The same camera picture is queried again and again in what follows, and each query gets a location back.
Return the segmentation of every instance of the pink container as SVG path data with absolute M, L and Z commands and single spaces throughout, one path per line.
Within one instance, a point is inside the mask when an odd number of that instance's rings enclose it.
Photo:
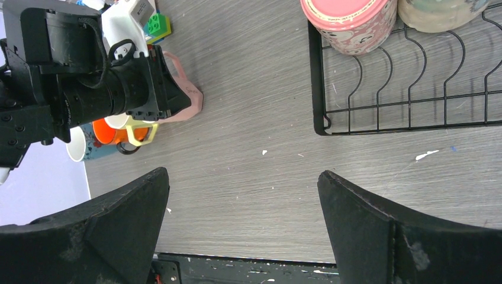
M 179 58 L 167 51 L 163 51 L 162 53 L 165 57 L 171 59 L 171 61 L 173 62 L 174 67 L 176 68 L 176 71 L 178 73 L 178 76 L 173 76 L 173 79 L 178 87 L 190 98 L 192 105 L 170 118 L 159 120 L 159 123 L 185 121 L 201 112 L 202 103 L 204 102 L 204 95 L 192 82 L 188 80 L 185 71 L 181 66 L 181 63 L 179 62 Z
M 300 0 L 303 12 L 330 45 L 361 55 L 382 44 L 395 23 L 397 0 Z

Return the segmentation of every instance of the gray wooden table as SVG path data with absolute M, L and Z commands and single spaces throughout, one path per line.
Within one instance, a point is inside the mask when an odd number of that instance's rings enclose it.
M 307 22 L 299 1 L 161 1 L 158 7 L 171 18 L 174 30 L 161 46 L 180 57 L 190 80 L 205 93 L 204 109 L 190 121 L 163 124 L 156 140 L 135 155 L 116 154 L 86 164 L 93 197 L 156 167 L 168 169 L 170 211 L 157 251 L 333 262 L 316 188 L 326 169 L 427 214 L 502 227 L 502 128 L 317 136 Z M 474 71 L 459 73 L 451 82 L 452 92 L 481 88 L 480 69 L 494 67 L 501 58 L 502 33 L 495 30 L 488 36 L 492 30 L 478 24 L 480 28 L 468 25 L 470 30 L 459 31 L 478 44 L 466 45 L 474 55 L 465 64 Z M 458 65 L 452 39 L 438 36 L 424 45 L 432 59 L 431 73 L 417 86 L 422 93 L 441 92 L 446 74 Z M 418 67 L 412 64 L 421 64 L 421 59 L 406 44 L 389 41 L 384 47 L 397 54 L 395 74 L 402 78 L 385 89 L 391 99 L 416 78 Z M 486 56 L 486 49 L 500 52 Z M 351 80 L 357 77 L 355 67 L 344 62 L 350 57 L 330 54 L 327 89 L 331 92 L 329 87 L 337 84 L 337 92 L 330 95 L 346 104 Z M 372 54 L 363 57 L 368 66 L 379 64 Z M 374 92 L 387 75 L 373 74 L 368 73 L 363 85 Z M 469 80 L 472 74 L 474 81 Z M 356 102 L 365 103 L 364 93 L 359 96 Z M 463 99 L 450 107 L 476 120 L 475 110 L 483 104 Z M 441 119 L 431 113 L 437 108 L 441 106 L 413 113 L 434 122 Z M 502 116 L 501 109 L 491 108 L 491 115 Z M 401 109 L 388 115 L 390 124 L 403 118 Z M 433 150 L 439 152 L 416 161 Z

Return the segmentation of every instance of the mug handle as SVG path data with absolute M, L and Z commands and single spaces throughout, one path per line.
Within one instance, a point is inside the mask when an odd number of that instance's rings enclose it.
M 145 138 L 143 141 L 139 141 L 136 139 L 136 136 L 134 136 L 134 129 L 136 129 L 136 126 L 131 126 L 131 125 L 126 125 L 126 130 L 127 130 L 127 136 L 129 138 L 129 143 L 136 147 L 140 147 L 146 144 L 150 144 L 153 141 L 153 138 L 155 137 L 155 134 L 157 133 L 157 128 L 159 128 L 159 124 L 154 123 L 151 128 L 152 130 L 150 131 L 150 134 L 148 135 L 148 138 Z
M 162 54 L 164 54 L 164 56 L 171 59 L 171 61 L 174 64 L 174 68 L 176 68 L 176 71 L 178 72 L 178 77 L 180 77 L 181 79 L 187 80 L 185 71 L 183 70 L 183 66 L 181 66 L 181 62 L 179 61 L 179 58 L 177 58 L 174 54 L 172 54 L 171 52 L 168 52 L 168 51 L 163 51 Z
M 124 144 L 123 142 L 120 142 L 117 144 L 117 150 L 119 153 L 121 154 L 124 154 L 124 155 L 132 155 L 136 152 L 138 152 L 138 150 L 141 148 L 141 146 L 136 146 L 136 148 L 134 150 L 127 150 L 126 148 L 124 148 Z

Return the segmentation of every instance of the black wire dish rack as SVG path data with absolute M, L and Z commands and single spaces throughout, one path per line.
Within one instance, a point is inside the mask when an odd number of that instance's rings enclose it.
M 357 57 L 338 53 L 308 23 L 316 133 L 502 124 L 498 18 L 502 3 L 440 34 L 420 33 L 399 21 L 381 47 Z

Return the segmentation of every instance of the pink cup with pattern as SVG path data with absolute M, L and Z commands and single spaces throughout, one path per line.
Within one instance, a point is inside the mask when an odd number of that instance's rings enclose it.
M 372 51 L 390 35 L 398 0 L 300 0 L 303 12 L 330 45 L 347 55 Z

